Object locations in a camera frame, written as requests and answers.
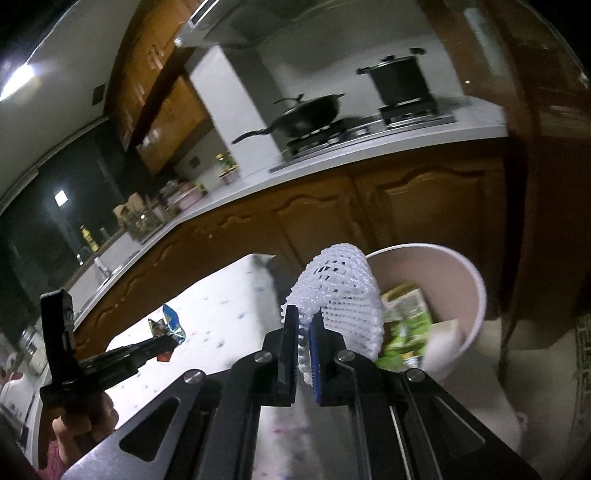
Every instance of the black pot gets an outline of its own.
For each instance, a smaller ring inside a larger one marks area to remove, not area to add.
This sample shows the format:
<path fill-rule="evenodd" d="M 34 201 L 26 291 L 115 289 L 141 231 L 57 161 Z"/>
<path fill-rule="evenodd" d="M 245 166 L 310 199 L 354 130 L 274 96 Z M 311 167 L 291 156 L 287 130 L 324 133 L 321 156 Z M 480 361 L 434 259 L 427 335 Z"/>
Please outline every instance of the black pot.
<path fill-rule="evenodd" d="M 277 100 L 274 103 L 293 100 L 296 105 L 279 118 L 273 120 L 267 128 L 242 134 L 240 137 L 235 138 L 232 143 L 236 144 L 253 135 L 268 135 L 275 130 L 279 130 L 290 138 L 299 138 L 311 134 L 322 127 L 326 127 L 326 125 L 330 125 L 336 118 L 339 114 L 339 98 L 343 95 L 344 93 L 326 95 L 302 102 L 301 99 L 304 96 L 302 93 L 298 98 Z"/>
<path fill-rule="evenodd" d="M 411 48 L 410 51 L 425 53 L 422 48 Z M 415 55 L 400 58 L 392 55 L 373 67 L 357 69 L 357 75 L 365 73 L 370 75 L 386 105 L 404 105 L 432 98 Z"/>

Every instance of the ceiling light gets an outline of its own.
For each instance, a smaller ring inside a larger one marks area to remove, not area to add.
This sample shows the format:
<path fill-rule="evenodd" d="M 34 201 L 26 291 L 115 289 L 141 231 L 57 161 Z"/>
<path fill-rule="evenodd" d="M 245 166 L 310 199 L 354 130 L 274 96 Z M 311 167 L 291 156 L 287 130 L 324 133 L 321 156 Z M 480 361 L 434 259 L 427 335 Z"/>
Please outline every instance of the ceiling light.
<path fill-rule="evenodd" d="M 2 89 L 2 94 L 0 95 L 0 102 L 5 98 L 10 97 L 14 92 L 16 92 L 23 85 L 25 85 L 34 76 L 35 71 L 33 70 L 33 67 L 31 67 L 28 63 L 25 63 L 21 65 L 19 68 L 17 68 L 4 85 L 4 88 Z"/>
<path fill-rule="evenodd" d="M 58 207 L 61 207 L 64 203 L 68 201 L 68 197 L 66 196 L 66 192 L 60 190 L 56 193 L 56 203 Z"/>

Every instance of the pink bowl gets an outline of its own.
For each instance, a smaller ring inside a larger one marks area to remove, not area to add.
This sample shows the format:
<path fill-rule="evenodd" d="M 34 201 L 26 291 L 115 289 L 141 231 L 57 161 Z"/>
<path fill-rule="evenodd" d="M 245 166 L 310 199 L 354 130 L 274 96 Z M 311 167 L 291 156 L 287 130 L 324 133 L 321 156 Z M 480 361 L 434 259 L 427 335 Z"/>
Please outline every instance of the pink bowl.
<path fill-rule="evenodd" d="M 193 187 L 191 190 L 182 193 L 178 198 L 174 199 L 173 205 L 179 210 L 183 211 L 188 209 L 196 201 L 203 198 L 203 192 L 199 187 Z"/>

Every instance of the pan handle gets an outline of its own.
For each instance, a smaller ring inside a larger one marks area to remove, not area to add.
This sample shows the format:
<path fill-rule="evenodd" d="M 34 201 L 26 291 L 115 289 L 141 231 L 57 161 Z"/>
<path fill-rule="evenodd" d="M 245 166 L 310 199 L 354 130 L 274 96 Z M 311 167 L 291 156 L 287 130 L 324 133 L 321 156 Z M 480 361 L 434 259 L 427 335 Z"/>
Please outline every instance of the pan handle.
<path fill-rule="evenodd" d="M 282 102 L 283 100 L 293 100 L 294 102 L 297 103 L 301 103 L 302 98 L 304 98 L 304 94 L 301 93 L 297 96 L 297 98 L 292 98 L 292 97 L 285 97 L 285 98 L 280 98 L 279 100 L 277 100 L 276 102 L 273 102 L 273 105 Z"/>
<path fill-rule="evenodd" d="M 273 131 L 272 128 L 264 128 L 263 130 L 253 130 L 252 132 L 246 132 L 245 134 L 240 135 L 240 137 L 236 137 L 234 140 L 232 140 L 232 145 L 235 145 L 238 142 L 241 142 L 245 138 L 254 137 L 254 135 L 268 135 L 272 131 Z"/>

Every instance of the hand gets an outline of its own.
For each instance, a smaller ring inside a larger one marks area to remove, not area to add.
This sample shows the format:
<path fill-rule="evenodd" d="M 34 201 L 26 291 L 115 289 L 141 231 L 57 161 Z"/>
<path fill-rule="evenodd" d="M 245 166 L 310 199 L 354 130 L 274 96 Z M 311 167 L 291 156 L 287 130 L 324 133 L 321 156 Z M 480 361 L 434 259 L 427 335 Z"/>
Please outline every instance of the hand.
<path fill-rule="evenodd" d="M 61 461 L 70 467 L 82 457 L 74 437 L 90 433 L 96 442 L 100 442 L 113 433 L 118 421 L 119 414 L 113 408 L 113 400 L 106 393 L 102 394 L 102 411 L 93 423 L 88 416 L 82 414 L 64 413 L 55 419 L 53 431 L 56 434 Z"/>

